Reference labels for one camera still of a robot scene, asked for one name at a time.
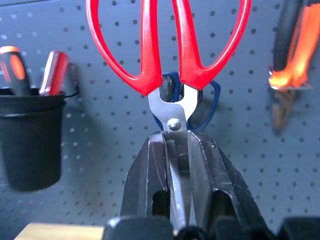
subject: screwdriver handle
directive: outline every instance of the screwdriver handle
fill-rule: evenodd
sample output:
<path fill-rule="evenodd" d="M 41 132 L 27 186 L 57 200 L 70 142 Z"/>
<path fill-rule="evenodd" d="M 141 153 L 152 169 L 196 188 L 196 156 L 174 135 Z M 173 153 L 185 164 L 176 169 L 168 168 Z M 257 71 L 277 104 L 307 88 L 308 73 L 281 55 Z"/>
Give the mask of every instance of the screwdriver handle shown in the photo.
<path fill-rule="evenodd" d="M 32 95 L 26 65 L 17 47 L 0 47 L 0 67 L 13 94 L 17 96 Z"/>

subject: black cup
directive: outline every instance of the black cup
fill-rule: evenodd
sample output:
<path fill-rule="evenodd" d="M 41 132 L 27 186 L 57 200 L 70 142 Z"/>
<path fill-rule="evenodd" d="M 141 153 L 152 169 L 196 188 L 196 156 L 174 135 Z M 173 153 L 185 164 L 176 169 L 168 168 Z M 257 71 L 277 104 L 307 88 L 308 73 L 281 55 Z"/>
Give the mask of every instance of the black cup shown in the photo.
<path fill-rule="evenodd" d="M 15 96 L 0 88 L 0 142 L 10 186 L 36 191 L 61 177 L 61 128 L 65 94 Z"/>

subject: blue scissors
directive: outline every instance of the blue scissors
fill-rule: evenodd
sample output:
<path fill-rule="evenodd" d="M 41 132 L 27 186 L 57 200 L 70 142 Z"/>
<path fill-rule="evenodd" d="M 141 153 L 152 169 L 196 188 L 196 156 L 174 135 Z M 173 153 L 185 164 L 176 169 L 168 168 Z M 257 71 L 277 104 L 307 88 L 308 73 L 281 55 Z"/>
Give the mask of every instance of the blue scissors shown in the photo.
<path fill-rule="evenodd" d="M 172 91 L 172 103 L 176 103 L 179 101 L 179 95 L 180 95 L 180 90 L 181 90 L 181 82 L 179 79 L 179 73 L 176 71 L 172 71 L 172 72 L 165 72 L 162 74 L 162 77 L 169 77 L 172 80 L 172 85 L 173 85 L 173 91 Z M 219 85 L 219 83 L 217 83 L 216 81 L 211 81 L 210 84 L 212 85 L 213 89 L 214 89 L 214 98 L 213 98 L 213 102 L 210 108 L 210 111 L 207 115 L 207 117 L 205 118 L 205 120 L 199 124 L 198 126 L 192 126 L 191 124 L 191 118 L 189 118 L 189 120 L 186 123 L 187 129 L 188 130 L 192 130 L 192 131 L 197 131 L 200 132 L 202 131 L 210 122 L 211 118 L 213 117 L 215 111 L 216 111 L 216 107 L 218 105 L 218 101 L 219 101 L 219 97 L 220 97 L 220 91 L 221 91 L 221 87 Z M 163 130 L 163 126 L 162 123 L 159 121 L 159 119 L 153 115 L 155 122 L 158 124 L 159 128 Z"/>

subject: pegboard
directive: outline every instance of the pegboard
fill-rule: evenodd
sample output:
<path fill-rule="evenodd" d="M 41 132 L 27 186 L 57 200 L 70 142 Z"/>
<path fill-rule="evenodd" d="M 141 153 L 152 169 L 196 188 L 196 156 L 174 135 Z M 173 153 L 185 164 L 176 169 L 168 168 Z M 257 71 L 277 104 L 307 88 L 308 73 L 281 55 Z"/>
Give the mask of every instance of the pegboard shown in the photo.
<path fill-rule="evenodd" d="M 146 137 L 156 131 L 148 99 L 123 83 L 104 62 L 88 29 L 83 0 L 47 0 L 0 7 L 0 46 L 20 48 L 32 84 L 39 86 L 52 49 L 80 68 L 80 97 L 63 117 L 62 177 L 54 186 L 21 193 L 7 184 L 0 161 L 0 239 L 13 239 L 29 222 L 104 225 L 120 212 L 126 173 Z M 319 215 L 320 50 L 312 60 L 313 90 L 297 97 L 287 128 L 271 126 L 268 66 L 282 0 L 253 0 L 235 55 L 216 77 L 218 108 L 205 129 L 242 172 L 268 226 L 286 216 Z M 211 64 L 230 37 L 238 0 L 190 0 L 201 60 Z M 100 1 L 100 23 L 115 58 L 132 74 L 140 69 L 140 1 Z M 158 1 L 163 72 L 179 68 L 170 0 Z M 72 92 L 70 79 L 64 89 Z M 0 87 L 6 85 L 0 75 Z M 213 89 L 204 90 L 207 99 Z"/>

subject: orange pliers handle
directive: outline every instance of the orange pliers handle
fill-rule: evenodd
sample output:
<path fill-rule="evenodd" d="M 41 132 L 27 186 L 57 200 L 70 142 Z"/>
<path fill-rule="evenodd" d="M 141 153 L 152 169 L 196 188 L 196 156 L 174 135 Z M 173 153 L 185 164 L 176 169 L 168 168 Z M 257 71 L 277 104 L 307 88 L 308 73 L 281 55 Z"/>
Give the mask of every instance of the orange pliers handle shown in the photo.
<path fill-rule="evenodd" d="M 278 28 L 275 39 L 273 72 L 269 78 L 270 86 L 277 90 L 299 88 L 307 83 L 310 60 L 320 36 L 320 0 L 310 0 L 308 5 L 300 10 L 300 15 L 303 16 L 301 22 L 298 17 L 299 13 L 294 10 L 293 6 L 300 5 L 302 7 L 302 1 L 290 0 L 287 2 L 290 6 L 288 5 L 286 9 L 283 9 L 279 26 L 284 26 L 281 22 L 283 21 L 284 24 L 295 25 L 295 28 L 290 36 L 289 48 L 277 49 L 277 46 L 281 46 L 281 41 L 285 42 L 281 39 L 285 29 Z M 292 14 L 295 11 L 297 13 L 296 17 L 289 16 L 290 11 Z"/>

